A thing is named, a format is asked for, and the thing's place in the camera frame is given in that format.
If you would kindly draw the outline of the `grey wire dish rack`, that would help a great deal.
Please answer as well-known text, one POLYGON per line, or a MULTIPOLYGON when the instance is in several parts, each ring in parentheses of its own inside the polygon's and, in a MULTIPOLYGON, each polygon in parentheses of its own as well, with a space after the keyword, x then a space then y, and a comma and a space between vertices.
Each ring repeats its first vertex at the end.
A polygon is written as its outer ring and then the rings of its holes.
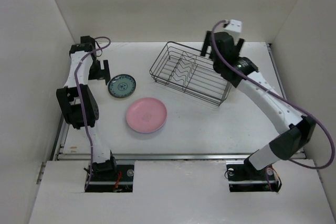
POLYGON ((232 85, 214 71, 210 50, 169 41, 149 70, 153 80, 215 106, 228 97, 232 85))

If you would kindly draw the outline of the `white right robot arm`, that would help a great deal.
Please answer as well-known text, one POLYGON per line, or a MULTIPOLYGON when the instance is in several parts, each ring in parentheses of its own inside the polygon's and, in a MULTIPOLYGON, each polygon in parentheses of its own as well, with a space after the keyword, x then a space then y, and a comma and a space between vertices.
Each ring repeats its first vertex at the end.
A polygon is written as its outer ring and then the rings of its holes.
POLYGON ((270 85, 259 72, 258 67, 240 50, 244 39, 235 42, 227 32, 208 31, 204 39, 201 55, 208 47, 213 69, 236 89, 249 97, 274 125, 278 136, 263 148, 248 156, 243 165, 244 175, 250 179, 259 176, 263 169, 279 160, 289 160, 311 139, 316 121, 277 98, 270 85))

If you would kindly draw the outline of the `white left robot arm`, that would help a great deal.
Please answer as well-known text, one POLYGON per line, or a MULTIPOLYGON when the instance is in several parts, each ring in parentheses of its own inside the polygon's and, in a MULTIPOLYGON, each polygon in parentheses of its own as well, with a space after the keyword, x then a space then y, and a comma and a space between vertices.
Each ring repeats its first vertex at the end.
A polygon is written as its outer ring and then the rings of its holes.
POLYGON ((98 104, 89 88, 89 80, 110 81, 107 60, 100 61, 97 52, 100 47, 97 39, 91 36, 80 37, 80 43, 71 46, 69 75, 62 88, 57 89, 56 97, 67 124, 76 130, 84 130, 90 145, 90 178, 112 180, 118 168, 112 151, 98 135, 98 104))

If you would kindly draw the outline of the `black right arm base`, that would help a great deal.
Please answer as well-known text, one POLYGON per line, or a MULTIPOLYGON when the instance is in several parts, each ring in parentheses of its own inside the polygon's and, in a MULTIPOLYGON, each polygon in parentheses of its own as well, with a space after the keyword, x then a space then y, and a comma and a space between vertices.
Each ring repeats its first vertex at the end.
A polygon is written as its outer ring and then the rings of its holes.
POLYGON ((282 181, 272 166, 262 170, 248 168, 243 162, 226 163, 225 178, 231 193, 243 192, 275 192, 282 188, 282 181))

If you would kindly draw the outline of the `teal patterned small plate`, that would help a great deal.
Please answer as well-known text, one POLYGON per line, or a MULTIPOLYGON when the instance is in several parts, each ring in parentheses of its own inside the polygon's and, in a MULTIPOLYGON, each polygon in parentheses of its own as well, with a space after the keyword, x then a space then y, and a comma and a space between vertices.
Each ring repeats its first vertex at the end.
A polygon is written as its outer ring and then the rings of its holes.
POLYGON ((124 99, 134 93, 136 86, 136 80, 131 75, 119 74, 108 82, 107 88, 114 98, 124 99))

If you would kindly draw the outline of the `pink plate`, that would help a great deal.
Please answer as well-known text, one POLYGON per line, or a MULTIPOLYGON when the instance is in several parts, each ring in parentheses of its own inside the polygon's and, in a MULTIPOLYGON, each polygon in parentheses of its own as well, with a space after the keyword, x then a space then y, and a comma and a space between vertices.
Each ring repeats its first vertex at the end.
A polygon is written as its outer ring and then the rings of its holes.
POLYGON ((141 98, 127 109, 125 120, 138 133, 149 134, 159 130, 166 122, 167 108, 156 98, 141 98))

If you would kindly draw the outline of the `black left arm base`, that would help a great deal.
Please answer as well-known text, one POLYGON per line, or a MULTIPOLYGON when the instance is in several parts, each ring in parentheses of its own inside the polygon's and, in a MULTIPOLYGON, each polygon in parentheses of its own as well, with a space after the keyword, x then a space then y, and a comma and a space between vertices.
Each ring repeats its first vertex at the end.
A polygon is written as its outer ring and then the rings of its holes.
POLYGON ((84 168, 87 172, 86 193, 131 193, 135 163, 132 161, 117 162, 114 157, 104 163, 93 163, 84 168))

